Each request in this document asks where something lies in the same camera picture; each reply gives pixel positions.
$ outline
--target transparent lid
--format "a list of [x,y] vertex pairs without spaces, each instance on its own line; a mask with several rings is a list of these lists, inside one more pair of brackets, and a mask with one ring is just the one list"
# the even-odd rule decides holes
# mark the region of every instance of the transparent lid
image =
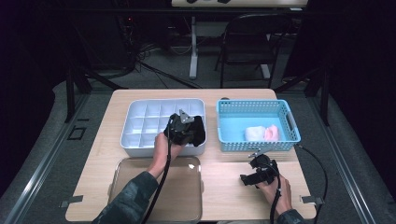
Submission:
[[[119,162],[108,202],[120,193],[129,180],[145,171],[151,158],[127,158]],[[179,157],[171,162],[160,196],[148,222],[193,222],[202,215],[201,164],[196,157]]]

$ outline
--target desk leg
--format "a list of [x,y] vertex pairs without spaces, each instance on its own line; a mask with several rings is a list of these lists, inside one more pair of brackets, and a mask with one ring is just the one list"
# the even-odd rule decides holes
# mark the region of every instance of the desk leg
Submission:
[[197,34],[195,31],[195,17],[191,18],[191,64],[190,64],[190,79],[197,78],[197,66],[198,66],[198,49],[197,49]]

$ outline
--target person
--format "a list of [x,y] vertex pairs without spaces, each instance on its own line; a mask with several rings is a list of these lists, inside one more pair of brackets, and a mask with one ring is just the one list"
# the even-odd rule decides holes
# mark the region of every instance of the person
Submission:
[[[171,161],[182,151],[184,146],[171,145]],[[155,137],[153,159],[145,172],[131,179],[116,198],[108,204],[93,220],[93,224],[141,223],[149,199],[158,187],[157,178],[163,173],[168,155],[168,139],[164,133]],[[291,190],[289,181],[279,176],[281,181],[281,197],[276,204],[279,214],[278,224],[304,223],[301,215],[291,206]],[[272,204],[277,188],[277,179],[272,184],[257,184],[269,204]]]

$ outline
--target white plastic organizer tray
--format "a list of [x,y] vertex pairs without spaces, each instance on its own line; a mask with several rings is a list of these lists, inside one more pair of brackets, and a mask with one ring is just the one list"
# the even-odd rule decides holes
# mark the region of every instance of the white plastic organizer tray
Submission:
[[[152,157],[155,136],[163,132],[173,114],[182,109],[191,117],[201,116],[205,124],[205,104],[200,99],[161,99],[133,101],[126,115],[120,144],[130,157]],[[204,153],[205,141],[198,147],[187,144],[181,156]]]

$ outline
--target pink object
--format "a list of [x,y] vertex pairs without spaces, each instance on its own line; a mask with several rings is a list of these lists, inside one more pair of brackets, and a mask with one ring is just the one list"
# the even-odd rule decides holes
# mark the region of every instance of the pink object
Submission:
[[274,124],[271,125],[271,127],[265,129],[264,141],[268,141],[268,142],[279,141],[279,131]]

